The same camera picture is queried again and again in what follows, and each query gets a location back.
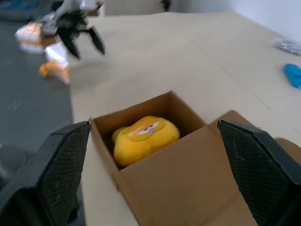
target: yellow plush toy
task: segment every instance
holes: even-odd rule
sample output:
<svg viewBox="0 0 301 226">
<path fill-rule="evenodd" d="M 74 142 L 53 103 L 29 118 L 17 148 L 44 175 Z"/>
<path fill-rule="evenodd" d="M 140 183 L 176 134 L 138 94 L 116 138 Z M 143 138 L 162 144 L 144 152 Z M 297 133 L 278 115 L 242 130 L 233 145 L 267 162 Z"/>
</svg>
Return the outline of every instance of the yellow plush toy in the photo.
<svg viewBox="0 0 301 226">
<path fill-rule="evenodd" d="M 170 145 L 179 139 L 180 133 L 171 122 L 154 116 L 147 116 L 130 127 L 115 131 L 114 159 L 127 167 L 140 159 Z"/>
</svg>

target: stuffed toy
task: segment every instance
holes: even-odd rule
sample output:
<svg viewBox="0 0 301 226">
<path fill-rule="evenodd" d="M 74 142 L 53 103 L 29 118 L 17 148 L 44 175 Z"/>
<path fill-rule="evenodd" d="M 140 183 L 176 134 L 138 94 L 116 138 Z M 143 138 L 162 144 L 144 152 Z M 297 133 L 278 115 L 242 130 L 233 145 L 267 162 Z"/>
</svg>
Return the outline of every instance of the stuffed toy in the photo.
<svg viewBox="0 0 301 226">
<path fill-rule="evenodd" d="M 114 159 L 121 167 L 127 167 L 178 140 L 180 132 L 171 122 L 147 116 L 130 127 L 115 131 Z"/>
</svg>

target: robotic arm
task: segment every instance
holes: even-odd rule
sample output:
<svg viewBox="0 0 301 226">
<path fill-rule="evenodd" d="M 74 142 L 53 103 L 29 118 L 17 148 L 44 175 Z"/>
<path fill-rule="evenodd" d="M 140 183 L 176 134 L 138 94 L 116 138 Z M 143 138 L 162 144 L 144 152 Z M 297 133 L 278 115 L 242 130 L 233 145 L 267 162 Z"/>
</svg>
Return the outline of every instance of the robotic arm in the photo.
<svg viewBox="0 0 301 226">
<path fill-rule="evenodd" d="M 88 23 L 85 19 L 89 10 L 97 10 L 100 7 L 101 3 L 91 6 L 88 5 L 85 0 L 54 2 L 52 5 L 53 12 L 39 21 L 43 23 L 42 34 L 44 36 L 54 36 L 58 34 L 68 51 L 78 59 L 80 59 L 80 54 L 73 40 L 77 38 L 80 33 L 89 34 L 96 49 L 104 55 L 105 48 L 103 41 L 93 26 L 88 28 Z"/>
</svg>

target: cartoon eyes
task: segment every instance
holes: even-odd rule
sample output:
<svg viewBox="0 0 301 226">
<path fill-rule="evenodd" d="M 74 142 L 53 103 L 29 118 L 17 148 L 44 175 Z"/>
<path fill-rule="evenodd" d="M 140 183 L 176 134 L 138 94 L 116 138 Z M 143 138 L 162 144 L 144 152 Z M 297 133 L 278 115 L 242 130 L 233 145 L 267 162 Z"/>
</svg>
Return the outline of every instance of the cartoon eyes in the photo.
<svg viewBox="0 0 301 226">
<path fill-rule="evenodd" d="M 146 129 L 140 131 L 139 133 L 137 133 L 137 135 L 147 134 L 151 129 L 156 128 L 158 125 L 159 125 L 159 122 L 156 122 L 156 123 L 152 124 L 151 126 L 149 126 L 148 128 L 146 128 Z"/>
</svg>

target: beige tabletop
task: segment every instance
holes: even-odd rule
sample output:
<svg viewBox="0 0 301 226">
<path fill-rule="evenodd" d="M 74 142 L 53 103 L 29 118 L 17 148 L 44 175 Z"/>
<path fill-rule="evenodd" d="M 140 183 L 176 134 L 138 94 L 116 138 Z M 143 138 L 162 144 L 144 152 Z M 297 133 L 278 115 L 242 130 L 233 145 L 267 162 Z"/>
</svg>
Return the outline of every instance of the beige tabletop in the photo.
<svg viewBox="0 0 301 226">
<path fill-rule="evenodd" d="M 173 89 L 206 122 L 236 110 L 273 137 L 301 146 L 301 90 L 283 73 L 301 58 L 274 49 L 280 35 L 234 13 L 91 19 L 106 44 L 102 57 L 86 37 L 70 60 L 76 122 L 120 110 Z M 89 140 L 82 173 L 88 226 L 138 225 Z"/>
</svg>

